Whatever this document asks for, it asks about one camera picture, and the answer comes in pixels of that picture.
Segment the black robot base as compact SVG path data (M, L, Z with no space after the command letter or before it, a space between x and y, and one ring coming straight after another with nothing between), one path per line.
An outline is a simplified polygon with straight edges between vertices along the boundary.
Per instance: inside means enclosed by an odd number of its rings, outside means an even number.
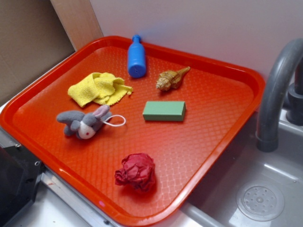
M0 149L0 225L8 226L31 207L44 164L22 145Z

